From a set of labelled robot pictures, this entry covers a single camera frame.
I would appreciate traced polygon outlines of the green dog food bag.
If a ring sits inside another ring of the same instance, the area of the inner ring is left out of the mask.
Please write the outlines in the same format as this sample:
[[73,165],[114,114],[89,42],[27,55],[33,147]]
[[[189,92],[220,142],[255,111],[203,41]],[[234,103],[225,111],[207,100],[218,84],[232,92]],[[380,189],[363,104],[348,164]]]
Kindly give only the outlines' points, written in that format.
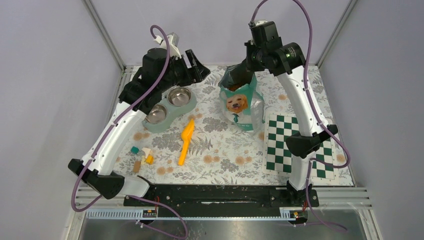
[[218,86],[223,115],[241,130],[256,133],[263,126],[265,102],[257,90],[255,72],[250,84],[229,86],[229,66],[226,68]]

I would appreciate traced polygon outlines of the orange plastic scoop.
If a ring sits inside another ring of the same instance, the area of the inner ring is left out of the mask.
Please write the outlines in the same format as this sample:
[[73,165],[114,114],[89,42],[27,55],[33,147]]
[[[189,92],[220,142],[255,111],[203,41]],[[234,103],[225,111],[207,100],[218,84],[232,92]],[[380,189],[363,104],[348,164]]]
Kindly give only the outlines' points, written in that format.
[[190,119],[187,126],[183,129],[181,133],[181,140],[183,141],[183,144],[182,144],[181,154],[178,160],[179,166],[182,166],[185,162],[194,129],[195,129],[195,121],[194,119]]

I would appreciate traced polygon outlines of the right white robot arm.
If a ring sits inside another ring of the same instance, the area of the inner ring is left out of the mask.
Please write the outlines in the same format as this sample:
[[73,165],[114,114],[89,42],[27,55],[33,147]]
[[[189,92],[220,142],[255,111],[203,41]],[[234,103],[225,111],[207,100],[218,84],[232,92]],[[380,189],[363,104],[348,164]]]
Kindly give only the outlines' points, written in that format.
[[252,38],[245,42],[243,63],[249,72],[268,70],[277,77],[287,93],[299,130],[286,139],[292,154],[292,172],[288,180],[287,201],[301,205],[309,190],[310,159],[316,156],[321,143],[338,133],[338,127],[322,116],[315,94],[309,87],[307,63],[301,47],[283,44],[273,21],[250,22]]

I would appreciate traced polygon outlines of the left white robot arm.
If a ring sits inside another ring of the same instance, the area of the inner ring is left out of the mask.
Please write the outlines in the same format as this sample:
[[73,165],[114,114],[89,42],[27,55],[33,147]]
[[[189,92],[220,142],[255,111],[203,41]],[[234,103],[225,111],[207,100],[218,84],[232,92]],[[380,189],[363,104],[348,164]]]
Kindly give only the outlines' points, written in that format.
[[148,50],[141,67],[118,96],[101,136],[81,159],[71,159],[68,169],[105,199],[130,195],[144,206],[152,204],[155,192],[149,183],[140,177],[116,173],[115,161],[134,129],[160,104],[168,90],[200,83],[210,73],[192,49],[184,55],[168,53],[164,47]]

